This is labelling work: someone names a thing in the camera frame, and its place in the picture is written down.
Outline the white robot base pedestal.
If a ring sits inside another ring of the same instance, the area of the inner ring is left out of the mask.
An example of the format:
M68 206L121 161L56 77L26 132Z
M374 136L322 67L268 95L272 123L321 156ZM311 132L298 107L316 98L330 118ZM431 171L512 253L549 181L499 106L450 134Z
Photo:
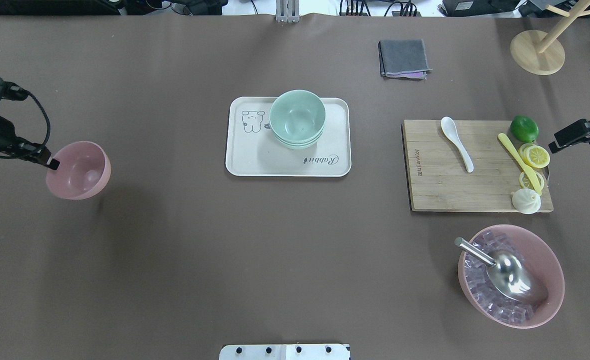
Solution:
M229 344L220 360L349 360L350 346L340 343Z

